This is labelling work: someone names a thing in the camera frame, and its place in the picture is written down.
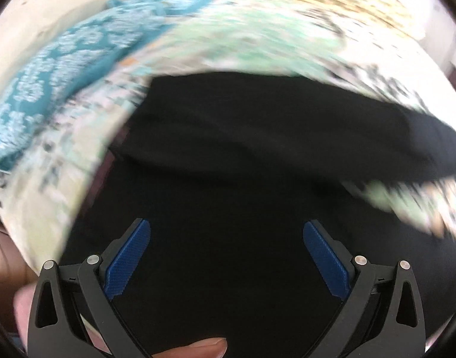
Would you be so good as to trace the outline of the person's left hand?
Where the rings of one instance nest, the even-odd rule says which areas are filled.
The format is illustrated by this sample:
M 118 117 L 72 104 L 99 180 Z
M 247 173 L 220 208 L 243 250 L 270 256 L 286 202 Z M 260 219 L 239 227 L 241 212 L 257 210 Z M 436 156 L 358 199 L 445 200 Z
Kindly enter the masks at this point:
M 27 351 L 28 324 L 35 293 L 36 284 L 25 285 L 20 288 L 13 299 L 15 323 L 19 337 Z M 228 343 L 225 338 L 209 338 L 197 341 L 186 346 L 171 348 L 167 351 L 154 354 L 158 358 L 221 358 L 227 352 Z

